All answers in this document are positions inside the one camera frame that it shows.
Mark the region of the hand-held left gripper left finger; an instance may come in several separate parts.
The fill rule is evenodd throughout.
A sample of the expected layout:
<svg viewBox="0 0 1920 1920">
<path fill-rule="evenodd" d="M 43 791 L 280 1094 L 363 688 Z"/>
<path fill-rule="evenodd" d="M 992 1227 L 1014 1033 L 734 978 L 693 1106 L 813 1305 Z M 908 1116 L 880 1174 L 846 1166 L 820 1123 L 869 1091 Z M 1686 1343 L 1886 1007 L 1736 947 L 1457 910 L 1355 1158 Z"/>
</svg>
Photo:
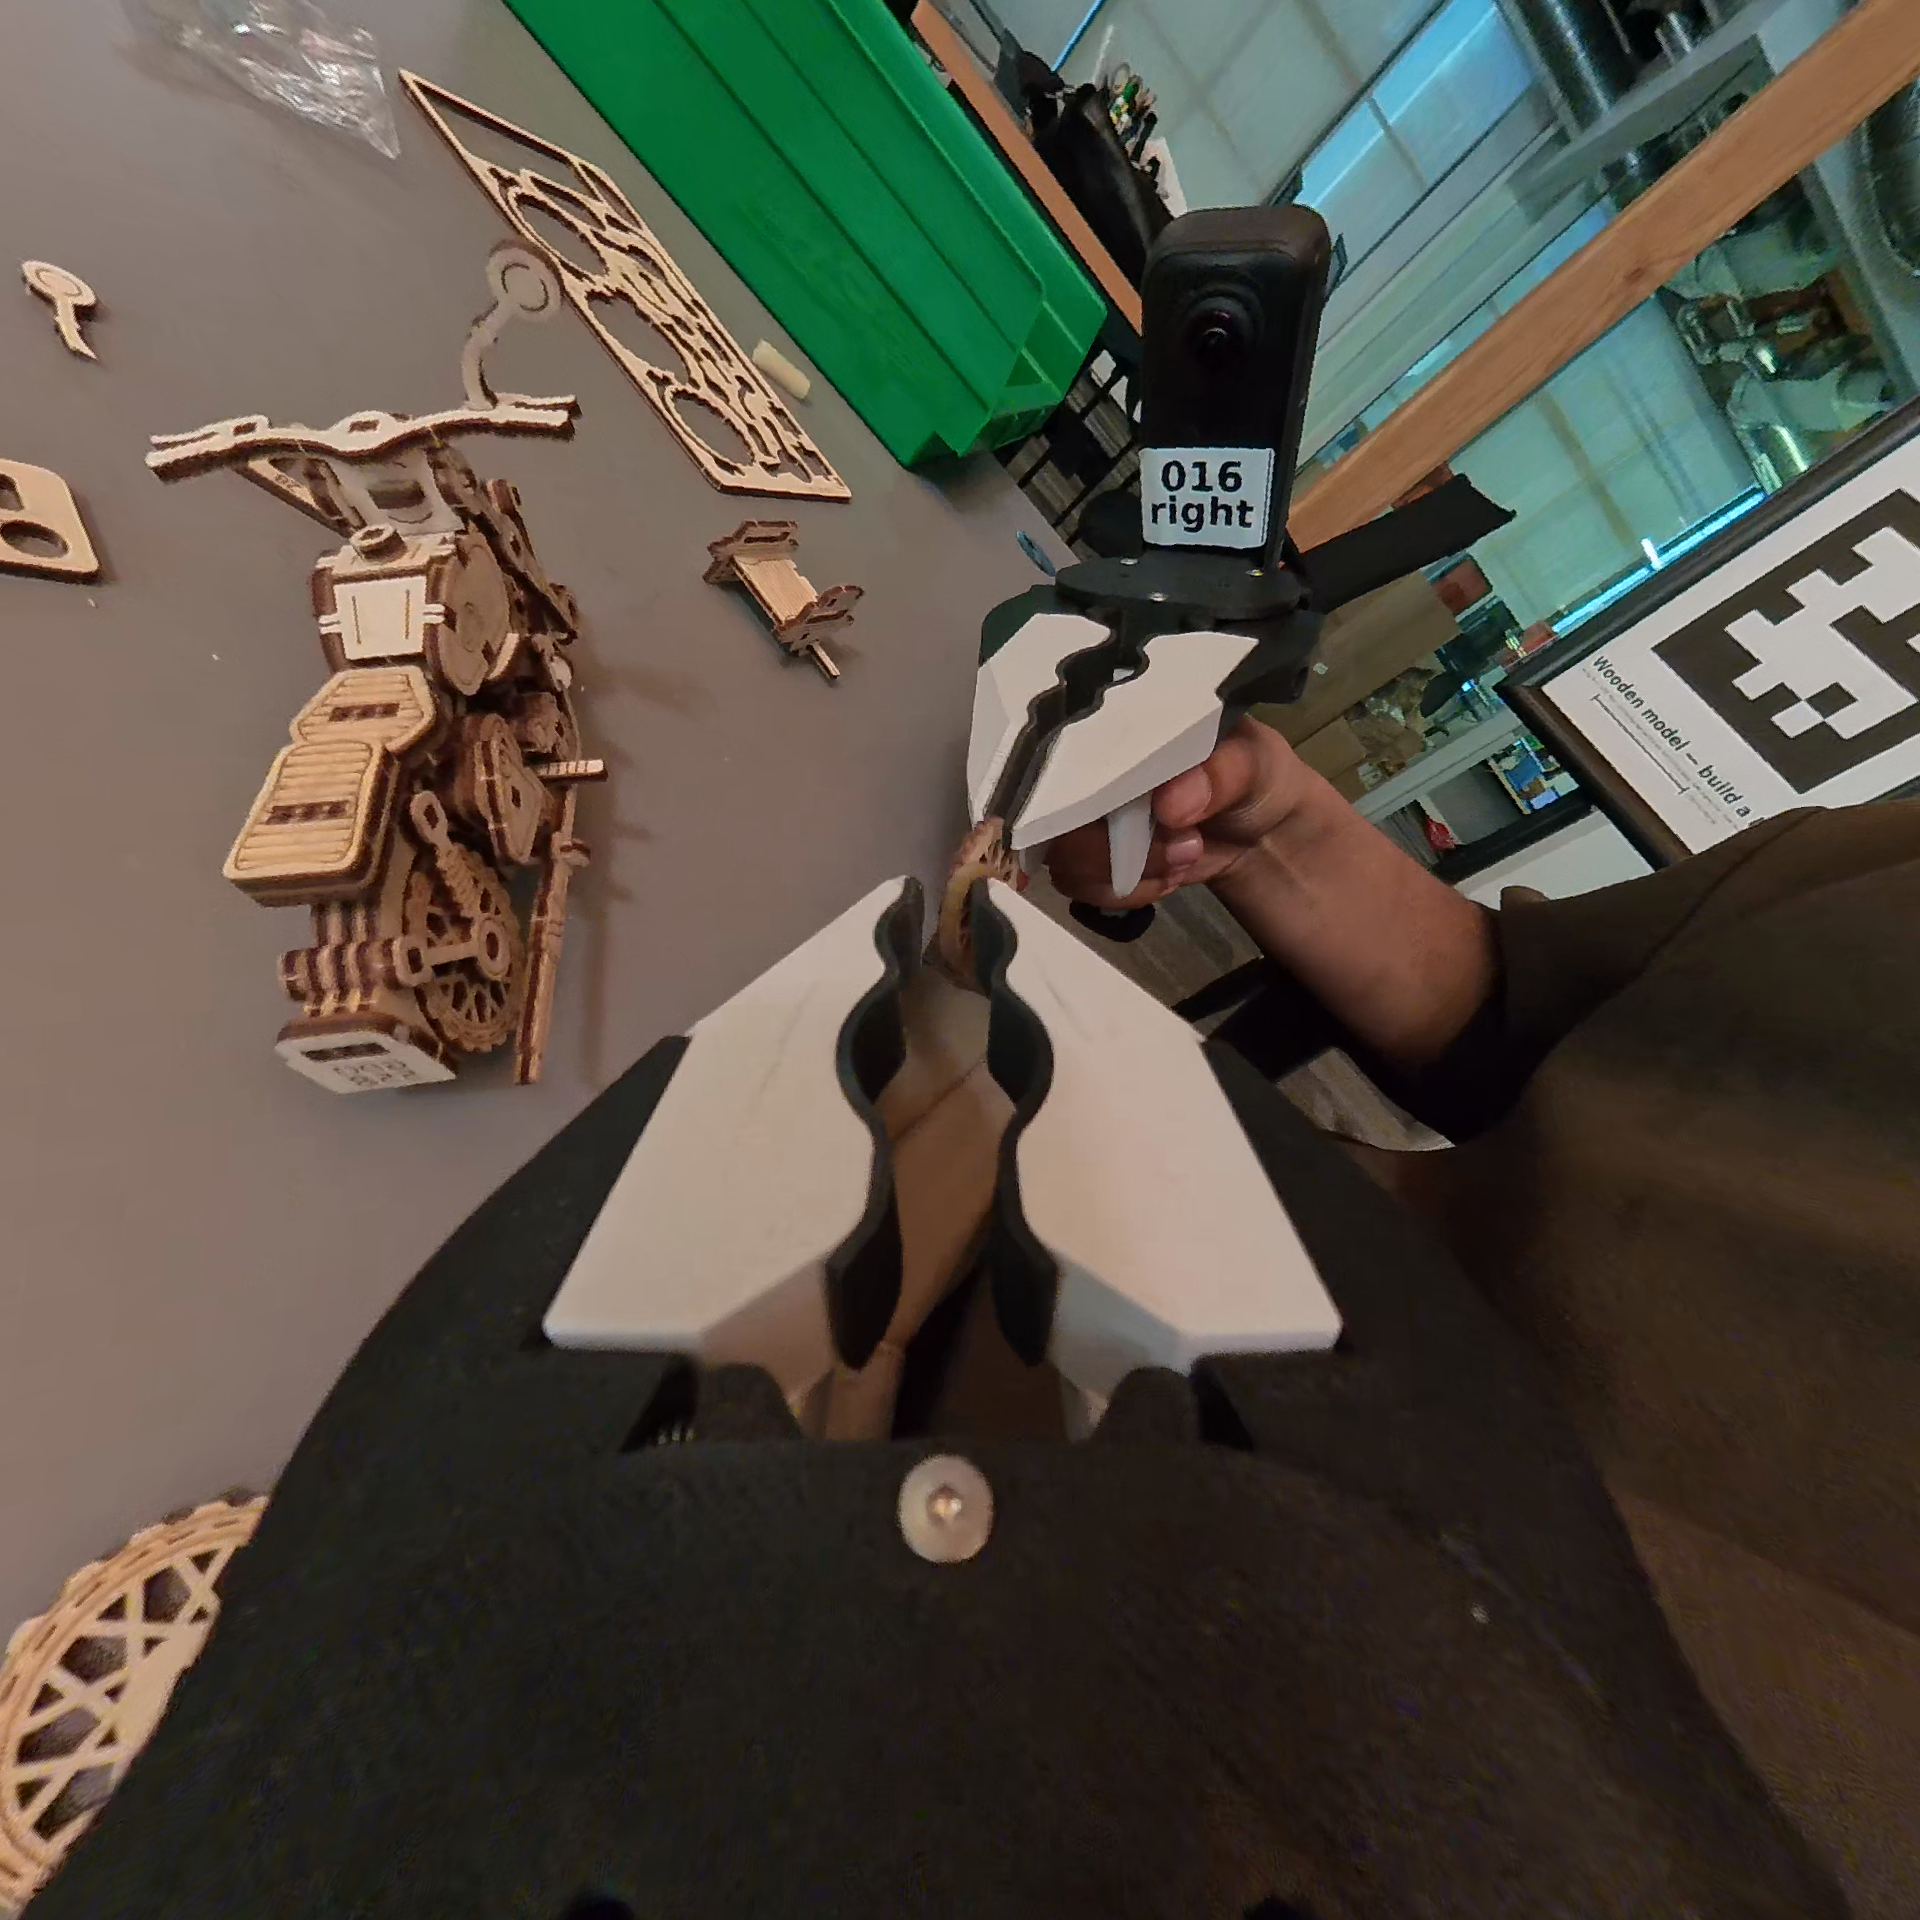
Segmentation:
<svg viewBox="0 0 1920 1920">
<path fill-rule="evenodd" d="M 904 1066 L 924 890 L 886 880 L 683 1039 L 544 1337 L 749 1364 L 805 1424 L 902 1284 L 880 1094 Z"/>
</svg>

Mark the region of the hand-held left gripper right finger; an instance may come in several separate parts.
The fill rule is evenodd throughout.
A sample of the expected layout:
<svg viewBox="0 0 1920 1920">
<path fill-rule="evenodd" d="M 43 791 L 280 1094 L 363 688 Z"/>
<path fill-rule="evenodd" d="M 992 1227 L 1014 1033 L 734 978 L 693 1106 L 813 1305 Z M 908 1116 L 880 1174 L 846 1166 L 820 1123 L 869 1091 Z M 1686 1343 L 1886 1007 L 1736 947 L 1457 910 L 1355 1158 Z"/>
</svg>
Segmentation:
<svg viewBox="0 0 1920 1920">
<path fill-rule="evenodd" d="M 980 887 L 987 1068 L 1013 1106 L 992 1299 L 1087 1435 L 1143 1370 L 1329 1353 L 1339 1312 L 1192 1028 L 1013 886 Z"/>
</svg>

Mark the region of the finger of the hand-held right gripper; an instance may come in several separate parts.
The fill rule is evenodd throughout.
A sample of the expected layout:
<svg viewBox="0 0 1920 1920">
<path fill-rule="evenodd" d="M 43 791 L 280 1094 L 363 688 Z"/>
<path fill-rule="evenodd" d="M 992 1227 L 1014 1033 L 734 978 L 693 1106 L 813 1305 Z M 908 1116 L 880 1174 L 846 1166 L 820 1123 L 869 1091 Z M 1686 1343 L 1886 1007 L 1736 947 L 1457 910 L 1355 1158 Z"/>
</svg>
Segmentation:
<svg viewBox="0 0 1920 1920">
<path fill-rule="evenodd" d="M 973 824 L 1017 816 L 1039 758 L 1069 713 L 1069 660 L 1113 640 L 1081 608 L 992 608 L 977 636 L 966 802 Z"/>
<path fill-rule="evenodd" d="M 1013 816 L 1013 850 L 1091 825 L 1209 758 L 1225 713 L 1219 688 L 1257 648 L 1249 634 L 1151 638 L 1141 673 L 1048 740 Z"/>
</svg>

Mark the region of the wooden spoked gear wheel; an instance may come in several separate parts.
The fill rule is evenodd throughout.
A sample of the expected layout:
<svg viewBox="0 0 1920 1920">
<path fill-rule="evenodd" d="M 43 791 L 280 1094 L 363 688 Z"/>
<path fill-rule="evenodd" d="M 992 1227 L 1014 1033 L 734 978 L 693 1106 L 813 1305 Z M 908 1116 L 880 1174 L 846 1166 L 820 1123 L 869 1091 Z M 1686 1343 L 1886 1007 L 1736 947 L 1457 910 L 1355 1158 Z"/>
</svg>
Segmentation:
<svg viewBox="0 0 1920 1920">
<path fill-rule="evenodd" d="M 229 1491 L 132 1531 L 6 1640 L 3 1908 L 19 1916 L 153 1737 L 268 1498 Z"/>
<path fill-rule="evenodd" d="M 1006 824 L 989 816 L 975 824 L 952 855 L 939 918 L 928 945 L 931 966 L 966 992 L 975 992 L 975 959 L 972 936 L 972 892 L 983 880 L 999 880 L 1014 895 L 1027 895 L 1029 874 L 1019 852 L 1008 849 Z"/>
</svg>

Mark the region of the grey desk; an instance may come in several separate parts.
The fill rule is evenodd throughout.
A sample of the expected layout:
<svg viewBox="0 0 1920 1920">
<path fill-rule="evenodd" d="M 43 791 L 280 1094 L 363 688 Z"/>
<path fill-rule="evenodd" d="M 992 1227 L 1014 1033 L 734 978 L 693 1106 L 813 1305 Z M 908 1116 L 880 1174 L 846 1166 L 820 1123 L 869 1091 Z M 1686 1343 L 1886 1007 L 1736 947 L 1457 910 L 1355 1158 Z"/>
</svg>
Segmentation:
<svg viewBox="0 0 1920 1920">
<path fill-rule="evenodd" d="M 5 1633 L 129 1531 L 268 1487 L 443 1239 L 644 1050 L 876 882 L 937 886 L 964 825 L 980 618 L 1063 553 L 992 456 L 908 472 L 816 383 L 800 417 L 848 504 L 707 484 L 561 313 L 491 360 L 571 394 L 571 442 L 473 446 L 581 602 L 591 850 L 537 1086 L 491 1055 L 441 1088 L 334 1096 L 271 1051 L 303 918 L 225 850 L 325 681 L 327 531 L 244 478 L 159 483 L 153 434 L 328 426 L 462 396 L 496 210 L 403 102 L 404 66 L 604 167 L 743 347 L 800 356 L 503 6 L 327 6 L 373 33 L 384 160 L 136 30 L 124 6 L 5 6 L 5 456 L 57 472 L 99 583 L 5 579 Z M 68 352 L 21 279 L 99 297 Z M 827 681 L 708 542 L 800 529 L 859 585 Z"/>
</svg>

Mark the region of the person's right hand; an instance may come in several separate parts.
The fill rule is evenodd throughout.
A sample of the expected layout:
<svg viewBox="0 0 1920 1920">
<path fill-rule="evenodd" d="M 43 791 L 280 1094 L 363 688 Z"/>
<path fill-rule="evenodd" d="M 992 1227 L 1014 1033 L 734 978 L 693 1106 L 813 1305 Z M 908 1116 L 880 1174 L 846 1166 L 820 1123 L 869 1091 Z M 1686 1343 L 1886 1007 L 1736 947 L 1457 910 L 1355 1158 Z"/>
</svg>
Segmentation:
<svg viewBox="0 0 1920 1920">
<path fill-rule="evenodd" d="M 1448 890 L 1367 824 L 1275 730 L 1244 719 L 1187 772 L 1147 795 L 1147 850 L 1129 892 L 1113 882 L 1103 824 L 1055 836 L 1054 887 L 1102 910 L 1159 905 L 1207 887 L 1281 963 L 1332 978 L 1360 971 L 1360 945 L 1389 922 L 1419 918 Z"/>
</svg>

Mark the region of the person's beige trousers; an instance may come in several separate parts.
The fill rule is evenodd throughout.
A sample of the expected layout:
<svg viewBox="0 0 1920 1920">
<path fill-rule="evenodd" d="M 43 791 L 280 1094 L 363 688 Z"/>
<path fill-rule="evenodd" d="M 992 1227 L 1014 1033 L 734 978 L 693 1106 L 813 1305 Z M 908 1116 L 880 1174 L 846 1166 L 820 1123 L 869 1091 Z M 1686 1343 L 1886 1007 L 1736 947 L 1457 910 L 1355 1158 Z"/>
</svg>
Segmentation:
<svg viewBox="0 0 1920 1920">
<path fill-rule="evenodd" d="M 1061 1383 L 1022 1367 L 992 1312 L 987 1227 L 1011 1102 L 987 1068 L 984 1008 L 926 1002 L 897 1079 L 880 1098 L 901 1222 L 897 1299 L 861 1367 L 839 1364 L 817 1435 L 1063 1438 Z"/>
</svg>

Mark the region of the wooden beam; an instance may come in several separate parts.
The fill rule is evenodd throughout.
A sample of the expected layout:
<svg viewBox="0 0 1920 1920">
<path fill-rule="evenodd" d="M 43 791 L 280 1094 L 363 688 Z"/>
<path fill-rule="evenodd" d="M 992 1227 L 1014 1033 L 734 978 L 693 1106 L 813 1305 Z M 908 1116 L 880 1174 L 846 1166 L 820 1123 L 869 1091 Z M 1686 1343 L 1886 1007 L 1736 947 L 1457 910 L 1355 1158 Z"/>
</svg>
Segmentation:
<svg viewBox="0 0 1920 1920">
<path fill-rule="evenodd" d="M 1289 515 L 1293 542 L 1313 547 L 1383 515 L 1851 135 L 1916 74 L 1917 6 L 1856 6 L 1299 494 Z"/>
</svg>

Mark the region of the green plastic bin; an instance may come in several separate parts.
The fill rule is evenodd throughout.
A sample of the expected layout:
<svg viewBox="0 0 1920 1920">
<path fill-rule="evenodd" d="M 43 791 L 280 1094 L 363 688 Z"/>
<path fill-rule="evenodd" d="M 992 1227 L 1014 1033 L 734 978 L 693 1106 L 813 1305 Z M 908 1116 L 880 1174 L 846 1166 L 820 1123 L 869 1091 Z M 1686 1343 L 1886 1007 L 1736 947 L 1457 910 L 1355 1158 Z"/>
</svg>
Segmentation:
<svg viewBox="0 0 1920 1920">
<path fill-rule="evenodd" d="M 1030 439 L 1107 304 L 881 3 L 513 3 L 902 466 Z"/>
</svg>

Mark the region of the framed black-white marker sign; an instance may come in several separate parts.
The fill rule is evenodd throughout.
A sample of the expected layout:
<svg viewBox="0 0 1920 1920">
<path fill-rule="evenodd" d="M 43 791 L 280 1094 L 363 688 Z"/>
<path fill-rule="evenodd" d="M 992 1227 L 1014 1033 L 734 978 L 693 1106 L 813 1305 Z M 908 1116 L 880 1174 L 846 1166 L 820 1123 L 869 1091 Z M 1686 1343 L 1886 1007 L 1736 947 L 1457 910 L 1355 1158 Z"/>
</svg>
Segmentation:
<svg viewBox="0 0 1920 1920">
<path fill-rule="evenodd" d="M 1653 866 L 1917 780 L 1917 400 L 1720 519 L 1501 697 Z"/>
</svg>

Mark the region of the person's brown sweater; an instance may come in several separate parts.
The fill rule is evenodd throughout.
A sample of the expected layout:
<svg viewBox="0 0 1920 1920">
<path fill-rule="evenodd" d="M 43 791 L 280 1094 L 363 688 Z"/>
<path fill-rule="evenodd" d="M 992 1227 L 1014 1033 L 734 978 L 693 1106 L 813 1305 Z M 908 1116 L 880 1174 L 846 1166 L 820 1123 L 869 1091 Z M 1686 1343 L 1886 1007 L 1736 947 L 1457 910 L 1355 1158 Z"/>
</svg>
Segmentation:
<svg viewBox="0 0 1920 1920">
<path fill-rule="evenodd" d="M 1917 811 L 1803 809 L 1491 914 L 1404 1194 L 1524 1336 L 1713 1711 L 1916 1916 Z"/>
</svg>

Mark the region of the wooden motorcycle model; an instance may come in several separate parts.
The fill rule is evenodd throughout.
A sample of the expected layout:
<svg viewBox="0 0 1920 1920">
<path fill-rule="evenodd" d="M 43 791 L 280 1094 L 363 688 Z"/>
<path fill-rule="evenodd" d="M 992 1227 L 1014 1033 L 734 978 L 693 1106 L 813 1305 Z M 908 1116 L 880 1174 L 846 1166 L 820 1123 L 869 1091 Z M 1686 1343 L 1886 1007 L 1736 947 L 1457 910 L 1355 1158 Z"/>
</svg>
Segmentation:
<svg viewBox="0 0 1920 1920">
<path fill-rule="evenodd" d="M 557 272 L 486 259 L 464 400 L 332 426 L 235 417 L 151 439 L 164 483 L 235 472 L 335 538 L 308 600 L 327 679 L 295 713 L 224 860 L 257 905 L 308 914 L 279 959 L 279 1058 L 332 1094 L 424 1088 L 512 1051 L 532 1086 L 553 1025 L 569 890 L 589 863 L 589 759 L 571 703 L 577 607 L 539 563 L 510 481 L 470 436 L 571 434 L 576 399 L 494 392 L 489 352 L 553 320 Z"/>
</svg>

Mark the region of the small wooden plate oval holes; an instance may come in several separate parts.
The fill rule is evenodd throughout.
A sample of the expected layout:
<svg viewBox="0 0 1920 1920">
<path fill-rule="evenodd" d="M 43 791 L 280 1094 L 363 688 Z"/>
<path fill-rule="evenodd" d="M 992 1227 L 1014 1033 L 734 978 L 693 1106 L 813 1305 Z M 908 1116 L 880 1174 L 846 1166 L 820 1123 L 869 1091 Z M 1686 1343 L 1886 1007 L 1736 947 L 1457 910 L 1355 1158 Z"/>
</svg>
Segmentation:
<svg viewBox="0 0 1920 1920">
<path fill-rule="evenodd" d="M 51 470 L 3 458 L 3 572 L 88 583 L 100 561 L 65 481 Z"/>
</svg>

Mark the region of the crumpled clear plastic bag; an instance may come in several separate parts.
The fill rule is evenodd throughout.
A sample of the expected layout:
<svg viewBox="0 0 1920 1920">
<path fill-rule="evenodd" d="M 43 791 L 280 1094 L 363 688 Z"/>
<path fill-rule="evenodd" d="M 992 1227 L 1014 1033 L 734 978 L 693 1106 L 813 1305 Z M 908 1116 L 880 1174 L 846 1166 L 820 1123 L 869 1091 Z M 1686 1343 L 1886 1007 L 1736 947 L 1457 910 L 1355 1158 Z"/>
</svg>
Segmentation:
<svg viewBox="0 0 1920 1920">
<path fill-rule="evenodd" d="M 376 40 L 315 3 L 125 3 L 127 22 L 175 58 L 310 129 L 400 159 Z"/>
</svg>

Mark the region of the small wooden ribbed frame assembly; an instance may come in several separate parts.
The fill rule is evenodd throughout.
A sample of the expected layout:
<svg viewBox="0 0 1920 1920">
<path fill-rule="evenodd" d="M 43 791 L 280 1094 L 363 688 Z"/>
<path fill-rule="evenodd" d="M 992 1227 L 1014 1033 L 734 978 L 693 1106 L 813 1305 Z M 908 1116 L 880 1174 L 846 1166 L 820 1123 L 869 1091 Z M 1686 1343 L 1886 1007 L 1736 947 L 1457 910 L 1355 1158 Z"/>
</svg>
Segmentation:
<svg viewBox="0 0 1920 1920">
<path fill-rule="evenodd" d="M 790 519 L 745 519 L 734 532 L 708 542 L 708 585 L 743 590 L 784 655 L 812 660 L 827 681 L 841 667 L 825 638 L 851 624 L 861 588 L 836 583 L 817 590 L 798 564 L 800 529 Z"/>
</svg>

